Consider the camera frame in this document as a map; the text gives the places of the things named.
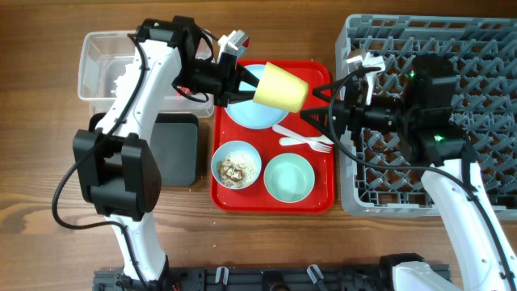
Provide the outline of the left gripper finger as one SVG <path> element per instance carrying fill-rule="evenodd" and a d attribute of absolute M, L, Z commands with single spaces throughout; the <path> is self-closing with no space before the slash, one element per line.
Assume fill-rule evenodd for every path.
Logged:
<path fill-rule="evenodd" d="M 254 98 L 255 91 L 236 91 L 236 92 L 226 92 L 225 98 L 227 99 L 227 104 L 235 104 L 250 101 Z"/>
<path fill-rule="evenodd" d="M 247 83 L 253 87 L 257 87 L 259 84 L 259 79 L 247 68 L 237 64 L 237 84 L 240 84 L 241 82 Z"/>

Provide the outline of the yellow plastic cup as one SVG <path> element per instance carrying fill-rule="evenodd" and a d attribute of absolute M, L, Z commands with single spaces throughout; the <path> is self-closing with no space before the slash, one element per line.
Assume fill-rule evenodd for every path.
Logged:
<path fill-rule="evenodd" d="M 288 112 L 299 112 L 309 93 L 309 84 L 294 74 L 267 62 L 253 101 Z"/>

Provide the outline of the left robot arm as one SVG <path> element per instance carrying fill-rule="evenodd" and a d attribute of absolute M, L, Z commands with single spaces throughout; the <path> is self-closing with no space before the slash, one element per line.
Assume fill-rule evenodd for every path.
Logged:
<path fill-rule="evenodd" d="M 249 44 L 242 30 L 219 38 L 217 59 L 196 57 L 208 34 L 185 16 L 146 19 L 130 39 L 136 55 L 118 80 L 115 102 L 94 127 L 76 133 L 73 151 L 84 200 L 120 231 L 124 287 L 160 289 L 168 259 L 152 212 L 162 177 L 149 144 L 166 91 L 210 94 L 215 105 L 227 107 L 253 98 L 239 90 L 240 82 L 259 81 L 237 62 Z"/>

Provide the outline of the red snack wrapper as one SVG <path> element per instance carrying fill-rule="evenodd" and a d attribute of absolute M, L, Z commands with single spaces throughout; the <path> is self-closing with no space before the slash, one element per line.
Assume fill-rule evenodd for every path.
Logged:
<path fill-rule="evenodd" d="M 185 95 L 190 95 L 191 94 L 191 92 L 188 89 L 185 89 L 185 88 L 183 88 L 183 89 L 176 89 L 175 93 L 176 93 L 177 96 L 185 96 Z"/>

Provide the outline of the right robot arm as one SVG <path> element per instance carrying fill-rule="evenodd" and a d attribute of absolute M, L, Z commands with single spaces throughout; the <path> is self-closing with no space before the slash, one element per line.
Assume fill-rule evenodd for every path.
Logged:
<path fill-rule="evenodd" d="M 398 171 L 419 171 L 439 210 L 468 290 L 514 290 L 516 255 L 485 192 L 477 153 L 468 134 L 449 118 L 456 75 L 452 63 L 435 54 L 416 56 L 401 98 L 374 95 L 372 80 L 384 62 L 362 61 L 346 77 L 316 87 L 325 107 L 305 109 L 301 118 L 328 137 L 348 158 L 341 142 L 364 129 L 396 133 L 405 159 Z"/>

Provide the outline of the green bowl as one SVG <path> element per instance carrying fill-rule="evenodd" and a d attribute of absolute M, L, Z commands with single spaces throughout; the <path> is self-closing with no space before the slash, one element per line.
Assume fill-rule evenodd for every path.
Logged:
<path fill-rule="evenodd" d="M 275 200 L 286 204 L 305 200 L 313 190 L 315 179 L 311 164 L 294 153 L 275 156 L 263 173 L 267 192 Z"/>

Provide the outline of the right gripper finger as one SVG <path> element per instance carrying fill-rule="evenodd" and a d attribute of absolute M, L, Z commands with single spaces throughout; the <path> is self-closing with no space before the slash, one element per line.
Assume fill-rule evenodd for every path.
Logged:
<path fill-rule="evenodd" d="M 332 137 L 330 131 L 330 122 L 333 121 L 335 135 L 341 137 L 343 135 L 343 113 L 334 108 L 332 114 L 329 114 L 328 107 L 310 108 L 300 111 L 301 119 L 311 126 L 313 126 L 318 132 L 326 137 Z"/>
<path fill-rule="evenodd" d="M 340 79 L 331 84 L 313 88 L 312 93 L 315 97 L 330 102 L 332 96 L 336 96 L 337 103 L 344 103 L 347 93 L 351 93 L 351 81 Z"/>

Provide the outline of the blue bowl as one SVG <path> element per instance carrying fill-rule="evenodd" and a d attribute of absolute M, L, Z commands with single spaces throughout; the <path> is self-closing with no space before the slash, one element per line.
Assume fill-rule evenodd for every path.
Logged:
<path fill-rule="evenodd" d="M 255 181 L 258 179 L 259 174 L 262 170 L 262 159 L 259 155 L 259 152 L 251 144 L 249 144 L 245 141 L 226 142 L 225 144 L 221 145 L 219 148 L 216 149 L 216 151 L 214 152 L 214 154 L 212 156 L 212 161 L 211 161 L 212 176 L 217 181 L 217 183 L 220 184 L 224 188 L 227 188 L 227 187 L 222 184 L 219 174 L 217 173 L 217 163 L 220 162 L 226 155 L 233 153 L 233 152 L 245 152 L 253 157 L 255 164 L 258 166 L 258 176 L 255 179 Z M 228 188 L 228 189 L 242 190 L 244 188 Z"/>

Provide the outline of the light blue plate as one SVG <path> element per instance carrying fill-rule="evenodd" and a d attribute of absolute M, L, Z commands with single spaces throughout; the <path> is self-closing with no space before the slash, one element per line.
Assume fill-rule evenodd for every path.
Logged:
<path fill-rule="evenodd" d="M 253 100 L 229 104 L 225 112 L 231 120 L 247 129 L 270 128 L 288 115 L 288 111 L 258 104 Z"/>

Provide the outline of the white napkin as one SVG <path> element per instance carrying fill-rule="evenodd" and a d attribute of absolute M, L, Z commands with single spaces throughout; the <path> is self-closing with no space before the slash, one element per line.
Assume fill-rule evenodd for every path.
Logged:
<path fill-rule="evenodd" d="M 137 63 L 130 63 L 125 66 L 125 73 L 115 80 L 116 97 L 128 97 L 133 93 L 140 74 L 139 67 Z"/>

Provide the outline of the rice food leftovers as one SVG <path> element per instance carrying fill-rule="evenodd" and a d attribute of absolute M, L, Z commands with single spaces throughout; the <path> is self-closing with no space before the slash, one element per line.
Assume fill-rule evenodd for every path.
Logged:
<path fill-rule="evenodd" d="M 259 169 L 251 155 L 233 152 L 217 163 L 217 173 L 227 188 L 245 188 L 255 181 Z"/>

